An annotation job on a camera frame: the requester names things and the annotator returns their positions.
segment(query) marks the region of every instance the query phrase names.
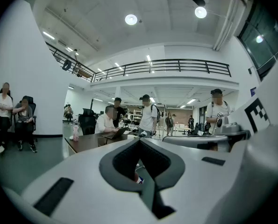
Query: black metal railing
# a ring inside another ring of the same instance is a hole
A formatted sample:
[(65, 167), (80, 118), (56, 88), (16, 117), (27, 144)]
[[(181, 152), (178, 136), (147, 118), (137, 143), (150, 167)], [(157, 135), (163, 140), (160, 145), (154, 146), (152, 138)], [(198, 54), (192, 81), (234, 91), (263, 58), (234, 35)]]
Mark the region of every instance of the black metal railing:
[(164, 59), (136, 62), (96, 72), (94, 81), (135, 73), (155, 73), (157, 71), (202, 71), (231, 77), (229, 65), (225, 63), (195, 59)]
[(55, 57), (56, 61), (60, 64), (60, 66), (63, 69), (65, 61), (70, 61), (70, 66), (64, 67), (64, 69), (73, 74), (76, 75), (82, 79), (85, 79), (89, 82), (92, 82), (94, 79), (95, 72), (88, 67), (84, 66), (82, 63), (76, 61), (74, 58), (70, 57), (69, 55), (65, 54), (64, 52), (60, 51), (56, 47), (50, 45), (46, 42), (49, 49), (51, 50), (53, 56)]

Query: black t-shirt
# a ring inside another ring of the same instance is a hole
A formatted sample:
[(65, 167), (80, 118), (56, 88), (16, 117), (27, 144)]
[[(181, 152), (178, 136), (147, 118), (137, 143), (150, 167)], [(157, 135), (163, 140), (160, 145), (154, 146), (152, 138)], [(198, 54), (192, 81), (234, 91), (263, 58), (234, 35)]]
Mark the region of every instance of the black t-shirt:
[(115, 108), (115, 111), (117, 111), (117, 118), (115, 120), (113, 120), (113, 124), (115, 127), (118, 126), (118, 123), (119, 123), (119, 119), (120, 119), (120, 115), (122, 114), (123, 116), (126, 114), (124, 109), (121, 108), (121, 107), (118, 107), (118, 108)]

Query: seated person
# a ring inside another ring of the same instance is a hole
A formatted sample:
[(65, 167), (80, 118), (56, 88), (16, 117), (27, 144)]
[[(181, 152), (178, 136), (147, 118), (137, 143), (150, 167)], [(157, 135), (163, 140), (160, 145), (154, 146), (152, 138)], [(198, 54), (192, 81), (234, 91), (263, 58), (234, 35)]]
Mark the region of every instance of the seated person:
[(0, 91), (0, 154), (5, 150), (7, 130), (10, 127), (11, 110), (13, 109), (12, 99), (9, 95), (9, 83), (4, 83)]
[(113, 105), (107, 106), (105, 113), (100, 115), (97, 119), (95, 133), (117, 132), (118, 129), (115, 128), (113, 124), (113, 118), (116, 117), (115, 113), (116, 112)]
[(67, 107), (64, 109), (64, 117), (69, 119), (69, 123), (72, 124), (71, 119), (73, 118), (72, 116), (73, 110), (71, 109), (70, 105), (67, 105)]
[[(29, 106), (29, 100), (27, 96), (22, 98), (21, 103), (18, 103), (13, 109), (13, 114), (18, 114), (18, 121), (15, 124), (15, 134), (17, 140), (27, 140), (30, 144), (30, 148), (33, 153), (37, 153), (36, 146), (33, 140), (33, 111)], [(21, 142), (17, 144), (19, 151), (22, 150)]]

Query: round ceiling light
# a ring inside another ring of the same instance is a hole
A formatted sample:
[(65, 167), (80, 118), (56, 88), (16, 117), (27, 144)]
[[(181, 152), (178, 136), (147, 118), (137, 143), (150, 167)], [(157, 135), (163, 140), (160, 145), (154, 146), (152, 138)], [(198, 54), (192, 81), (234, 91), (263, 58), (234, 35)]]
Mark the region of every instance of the round ceiling light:
[(256, 37), (256, 42), (257, 43), (261, 43), (264, 40), (264, 36), (263, 35), (259, 35), (258, 37)]
[(204, 7), (198, 7), (195, 9), (195, 15), (199, 18), (205, 18), (206, 14), (207, 12)]
[(129, 14), (125, 17), (125, 22), (128, 25), (135, 25), (137, 23), (137, 21), (138, 21), (137, 17), (133, 14)]

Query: black rectangular strip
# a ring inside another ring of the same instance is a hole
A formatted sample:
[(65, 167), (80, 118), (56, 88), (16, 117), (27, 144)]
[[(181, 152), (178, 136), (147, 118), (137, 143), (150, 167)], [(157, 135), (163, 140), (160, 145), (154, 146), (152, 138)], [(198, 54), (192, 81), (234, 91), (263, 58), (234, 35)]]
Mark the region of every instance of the black rectangular strip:
[(66, 192), (73, 184), (73, 180), (61, 177), (34, 205), (43, 214), (50, 216), (58, 206)]
[(204, 157), (201, 160), (205, 161), (205, 162), (213, 163), (213, 164), (216, 164), (216, 165), (220, 165), (220, 166), (223, 166), (224, 163), (225, 163), (225, 160), (215, 159), (215, 158), (211, 158), (211, 157)]

